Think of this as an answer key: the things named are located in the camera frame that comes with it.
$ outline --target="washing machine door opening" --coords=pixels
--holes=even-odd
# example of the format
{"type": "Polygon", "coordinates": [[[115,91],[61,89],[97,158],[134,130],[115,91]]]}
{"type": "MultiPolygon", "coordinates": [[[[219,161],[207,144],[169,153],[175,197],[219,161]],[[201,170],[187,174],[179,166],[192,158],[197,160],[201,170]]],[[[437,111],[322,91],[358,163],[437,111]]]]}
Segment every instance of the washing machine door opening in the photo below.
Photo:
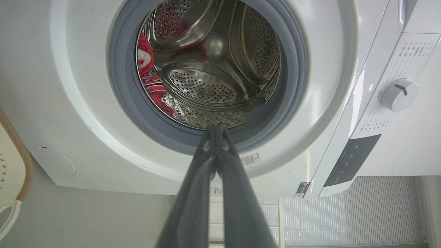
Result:
{"type": "Polygon", "coordinates": [[[265,4],[128,0],[108,60],[115,94],[132,121],[188,154],[210,124],[227,125],[239,151],[275,135],[299,103],[307,56],[295,19],[265,4]],[[151,69],[146,53],[153,55],[151,69]]]}

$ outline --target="washing machine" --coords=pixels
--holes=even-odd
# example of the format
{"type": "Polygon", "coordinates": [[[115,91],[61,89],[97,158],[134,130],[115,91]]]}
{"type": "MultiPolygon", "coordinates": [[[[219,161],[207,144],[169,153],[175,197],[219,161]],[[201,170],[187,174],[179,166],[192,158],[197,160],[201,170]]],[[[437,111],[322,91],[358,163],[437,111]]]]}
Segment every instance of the washing machine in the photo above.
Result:
{"type": "Polygon", "coordinates": [[[257,197],[331,195],[362,176],[417,97],[440,11],[434,0],[7,1],[0,106],[60,186],[174,195],[204,127],[224,123],[257,197]],[[154,75],[140,73],[142,39],[154,75]]]}

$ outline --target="warning sticker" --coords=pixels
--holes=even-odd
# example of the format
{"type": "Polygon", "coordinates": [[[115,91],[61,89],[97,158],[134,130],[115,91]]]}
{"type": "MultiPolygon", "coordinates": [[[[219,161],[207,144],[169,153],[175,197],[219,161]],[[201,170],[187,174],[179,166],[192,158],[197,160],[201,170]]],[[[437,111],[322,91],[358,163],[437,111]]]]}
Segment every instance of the warning sticker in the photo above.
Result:
{"type": "Polygon", "coordinates": [[[308,182],[303,182],[300,183],[299,187],[297,188],[297,192],[294,195],[294,198],[303,198],[305,196],[306,191],[308,190],[309,187],[308,182]]]}
{"type": "Polygon", "coordinates": [[[211,196],[222,196],[222,184],[211,184],[210,185],[210,195],[211,196]]]}
{"type": "Polygon", "coordinates": [[[240,158],[240,161],[242,162],[242,165],[249,165],[255,162],[259,162],[259,153],[240,158]]]}

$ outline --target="stainless steel drum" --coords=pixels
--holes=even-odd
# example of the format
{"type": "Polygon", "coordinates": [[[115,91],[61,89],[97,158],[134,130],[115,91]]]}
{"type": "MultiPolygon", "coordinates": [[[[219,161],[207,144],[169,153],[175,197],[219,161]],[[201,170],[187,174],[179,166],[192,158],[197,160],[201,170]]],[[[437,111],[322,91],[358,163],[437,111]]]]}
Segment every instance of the stainless steel drum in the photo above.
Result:
{"type": "Polygon", "coordinates": [[[183,125],[237,126],[267,103],[277,86],[278,37],[241,1],[168,0],[147,15],[141,33],[164,81],[162,101],[183,125]]]}

